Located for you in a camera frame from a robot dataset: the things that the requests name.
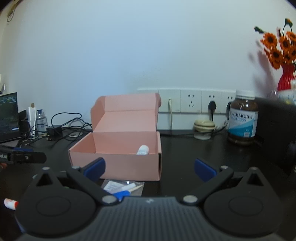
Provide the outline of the laptop screen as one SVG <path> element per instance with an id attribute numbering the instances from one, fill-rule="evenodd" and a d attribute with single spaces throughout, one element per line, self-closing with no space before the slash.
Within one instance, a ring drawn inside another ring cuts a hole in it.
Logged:
<path id="1" fill-rule="evenodd" d="M 1 95 L 0 108 L 1 143 L 20 138 L 17 93 Z"/>

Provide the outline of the black power adapter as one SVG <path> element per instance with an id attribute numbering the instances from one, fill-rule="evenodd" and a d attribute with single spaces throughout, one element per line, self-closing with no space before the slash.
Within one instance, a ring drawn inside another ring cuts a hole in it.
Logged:
<path id="1" fill-rule="evenodd" d="M 47 127 L 47 139 L 49 141 L 58 140 L 63 137 L 63 129 L 61 125 L 53 125 Z"/>

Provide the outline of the pink cardboard box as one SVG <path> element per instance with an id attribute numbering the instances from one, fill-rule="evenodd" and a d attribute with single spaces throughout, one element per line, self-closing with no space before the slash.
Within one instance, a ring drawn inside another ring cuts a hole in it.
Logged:
<path id="1" fill-rule="evenodd" d="M 157 93 L 99 97 L 90 112 L 93 131 L 69 149 L 70 163 L 85 167 L 101 157 L 106 163 L 103 179 L 159 181 L 160 105 Z M 149 147 L 148 155 L 137 155 L 141 145 Z"/>

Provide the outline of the white wall socket strip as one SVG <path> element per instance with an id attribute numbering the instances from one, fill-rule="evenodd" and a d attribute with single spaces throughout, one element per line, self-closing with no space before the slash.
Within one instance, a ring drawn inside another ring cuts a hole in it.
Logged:
<path id="1" fill-rule="evenodd" d="M 208 105 L 215 102 L 215 114 L 225 114 L 229 102 L 235 98 L 234 90 L 198 88 L 139 88 L 137 93 L 158 93 L 161 97 L 160 113 L 209 113 Z"/>

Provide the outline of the white red glue tube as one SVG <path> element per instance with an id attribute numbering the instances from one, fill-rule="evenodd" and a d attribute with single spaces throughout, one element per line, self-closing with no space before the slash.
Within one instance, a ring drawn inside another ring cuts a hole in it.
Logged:
<path id="1" fill-rule="evenodd" d="M 12 199 L 9 199 L 9 198 L 4 199 L 4 205 L 8 209 L 16 210 L 18 204 L 19 204 L 19 202 L 16 201 L 16 200 L 12 200 Z"/>

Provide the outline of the clear small bottle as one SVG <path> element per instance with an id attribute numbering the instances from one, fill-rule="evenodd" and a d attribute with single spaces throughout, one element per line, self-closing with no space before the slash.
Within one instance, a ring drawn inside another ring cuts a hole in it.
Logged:
<path id="1" fill-rule="evenodd" d="M 45 136 L 47 134 L 47 127 L 48 125 L 45 113 L 43 112 L 43 109 L 38 109 L 36 116 L 36 134 L 38 136 Z"/>

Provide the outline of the brown supplement bottle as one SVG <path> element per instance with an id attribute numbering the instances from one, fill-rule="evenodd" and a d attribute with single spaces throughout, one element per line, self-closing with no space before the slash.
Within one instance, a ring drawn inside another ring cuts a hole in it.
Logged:
<path id="1" fill-rule="evenodd" d="M 235 99 L 229 108 L 229 139 L 241 144 L 252 142 L 256 134 L 257 119 L 258 105 L 254 91 L 236 90 Z"/>

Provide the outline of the white cream tube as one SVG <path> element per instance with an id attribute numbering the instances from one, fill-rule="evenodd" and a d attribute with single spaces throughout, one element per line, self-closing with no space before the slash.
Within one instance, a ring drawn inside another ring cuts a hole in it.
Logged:
<path id="1" fill-rule="evenodd" d="M 137 151 L 137 155 L 148 155 L 149 147 L 147 145 L 141 145 Z"/>

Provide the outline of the orange flowers red vase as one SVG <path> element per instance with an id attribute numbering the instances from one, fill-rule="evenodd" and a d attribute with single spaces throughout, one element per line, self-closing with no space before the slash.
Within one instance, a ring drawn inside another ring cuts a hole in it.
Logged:
<path id="1" fill-rule="evenodd" d="M 291 89 L 291 82 L 295 80 L 295 32 L 293 22 L 286 18 L 283 28 L 278 28 L 276 34 L 262 30 L 255 26 L 255 32 L 262 35 L 260 43 L 271 66 L 282 69 L 282 75 L 277 84 L 278 91 Z"/>

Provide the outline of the clear plastic bag kit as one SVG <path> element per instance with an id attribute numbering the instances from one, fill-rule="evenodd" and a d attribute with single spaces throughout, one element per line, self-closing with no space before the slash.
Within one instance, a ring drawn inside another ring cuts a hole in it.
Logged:
<path id="1" fill-rule="evenodd" d="M 144 184 L 145 182 L 106 179 L 103 181 L 101 187 L 115 196 L 119 201 L 122 201 L 125 197 L 141 197 Z"/>

